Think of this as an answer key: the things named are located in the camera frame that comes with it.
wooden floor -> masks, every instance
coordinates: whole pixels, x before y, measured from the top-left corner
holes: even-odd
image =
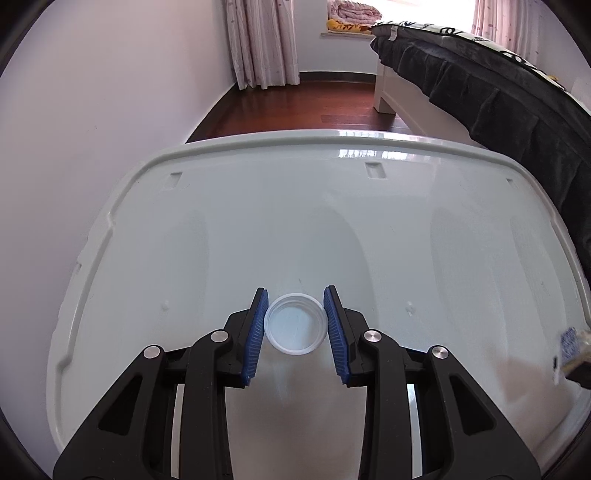
[[[247,89],[209,129],[208,137],[302,128],[380,130],[411,135],[398,116],[374,110],[374,85],[353,82],[302,82],[300,85]]]

bed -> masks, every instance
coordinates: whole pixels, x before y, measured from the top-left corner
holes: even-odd
[[[525,59],[482,37],[379,24],[374,107],[417,135],[505,154],[540,182],[591,278],[591,114]]]

white wall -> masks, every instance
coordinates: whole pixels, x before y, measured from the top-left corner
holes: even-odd
[[[292,1],[301,72],[376,72],[378,56],[370,39],[320,36],[326,31],[326,0]]]
[[[222,5],[56,0],[0,78],[0,405],[48,472],[47,355],[76,257],[120,177],[232,86]]]
[[[540,56],[536,66],[558,77],[567,90],[591,108],[591,67],[552,10],[545,4],[541,7]]]

blue gripper pad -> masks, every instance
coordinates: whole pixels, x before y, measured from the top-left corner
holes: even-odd
[[[256,373],[256,365],[258,364],[258,358],[261,353],[262,339],[265,335],[264,319],[267,308],[269,308],[269,294],[266,290],[263,290],[261,299],[256,306],[251,329],[248,332],[248,337],[244,344],[244,360],[241,376],[245,385],[250,385],[251,378]]]
[[[323,303],[329,320],[330,348],[332,349],[333,359],[335,360],[336,373],[343,383],[346,384],[350,377],[347,342],[345,341],[345,333],[343,332],[343,327],[340,323],[339,314],[337,313],[335,303],[328,287],[324,289]]]

dark gray bedspread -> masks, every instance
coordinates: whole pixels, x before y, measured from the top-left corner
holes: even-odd
[[[519,59],[448,35],[399,27],[371,47],[486,148],[529,170],[567,225],[591,279],[591,116]]]

